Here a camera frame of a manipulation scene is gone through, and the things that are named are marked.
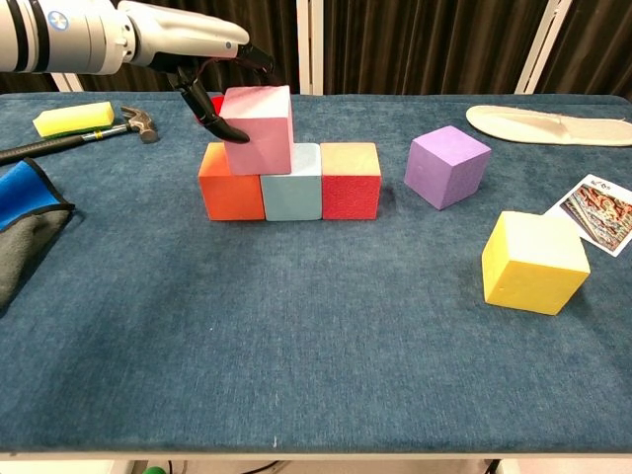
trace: table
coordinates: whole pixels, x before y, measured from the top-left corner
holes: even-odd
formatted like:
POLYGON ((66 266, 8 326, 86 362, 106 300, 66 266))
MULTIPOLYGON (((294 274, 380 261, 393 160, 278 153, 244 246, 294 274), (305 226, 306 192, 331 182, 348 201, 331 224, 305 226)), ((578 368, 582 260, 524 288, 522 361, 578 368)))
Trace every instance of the table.
POLYGON ((38 159, 77 211, 0 315, 0 452, 632 452, 631 251, 585 244, 592 274, 554 318, 485 304, 480 271, 502 210, 542 213, 588 173, 630 188, 630 148, 503 142, 465 119, 631 119, 625 100, 293 97, 296 142, 375 142, 383 186, 375 221, 286 223, 207 220, 213 137, 176 93, 2 96, 0 146, 103 100, 149 112, 161 141, 38 159), (493 155, 479 192, 437 211, 402 180, 411 140, 448 124, 493 155))

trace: hammer head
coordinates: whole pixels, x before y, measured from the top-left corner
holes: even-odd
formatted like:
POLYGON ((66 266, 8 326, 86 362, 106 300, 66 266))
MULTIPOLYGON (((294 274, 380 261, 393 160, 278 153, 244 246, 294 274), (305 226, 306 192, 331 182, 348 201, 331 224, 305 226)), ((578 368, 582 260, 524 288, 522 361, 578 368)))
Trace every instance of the hammer head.
POLYGON ((151 119, 146 111, 134 109, 132 107, 123 106, 122 116, 125 117, 127 126, 140 134, 143 143, 154 143, 159 140, 154 120, 151 119))

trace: stacked blocks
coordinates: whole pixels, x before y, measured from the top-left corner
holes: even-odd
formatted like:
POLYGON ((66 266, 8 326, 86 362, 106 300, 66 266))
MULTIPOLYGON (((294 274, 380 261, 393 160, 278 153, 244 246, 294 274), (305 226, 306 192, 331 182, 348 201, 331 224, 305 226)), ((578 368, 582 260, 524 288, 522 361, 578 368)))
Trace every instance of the stacked blocks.
POLYGON ((291 172, 294 136, 289 86, 234 87, 226 91, 221 116, 248 133, 248 143, 226 142, 234 175, 291 172))
POLYGON ((381 187, 373 143, 321 143, 323 218, 375 219, 381 187))
POLYGON ((478 190, 492 150, 453 126, 413 140, 404 183, 437 209, 478 190))
POLYGON ((208 144, 197 176, 210 220, 265 218, 259 177, 233 175, 223 143, 208 144))
POLYGON ((294 143, 289 88, 226 91, 222 117, 250 142, 210 143, 198 178, 210 220, 375 219, 373 143, 294 143))
POLYGON ((320 148, 294 145, 292 172, 261 177, 267 220, 318 220, 323 216, 320 148))
POLYGON ((504 211, 482 255, 485 301, 557 315, 591 273, 567 219, 504 211))

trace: card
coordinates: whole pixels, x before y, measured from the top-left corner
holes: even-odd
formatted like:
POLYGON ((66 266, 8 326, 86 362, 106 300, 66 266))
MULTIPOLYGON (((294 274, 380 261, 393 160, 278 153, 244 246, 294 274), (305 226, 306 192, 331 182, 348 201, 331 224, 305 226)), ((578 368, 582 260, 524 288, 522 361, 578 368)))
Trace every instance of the card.
POLYGON ((572 219, 580 237, 616 257, 632 240, 632 192, 587 175, 544 215, 572 219))

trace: yellow sponge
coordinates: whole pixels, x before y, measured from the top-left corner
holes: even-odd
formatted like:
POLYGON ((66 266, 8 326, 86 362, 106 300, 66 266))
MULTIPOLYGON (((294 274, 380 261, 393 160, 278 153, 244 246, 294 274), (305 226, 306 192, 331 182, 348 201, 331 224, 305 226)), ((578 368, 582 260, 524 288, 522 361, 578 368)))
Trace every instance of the yellow sponge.
POLYGON ((45 111, 33 120, 42 138, 110 128, 115 111, 109 102, 45 111))
POLYGON ((556 315, 591 273, 574 224, 504 211, 482 255, 485 301, 556 315))

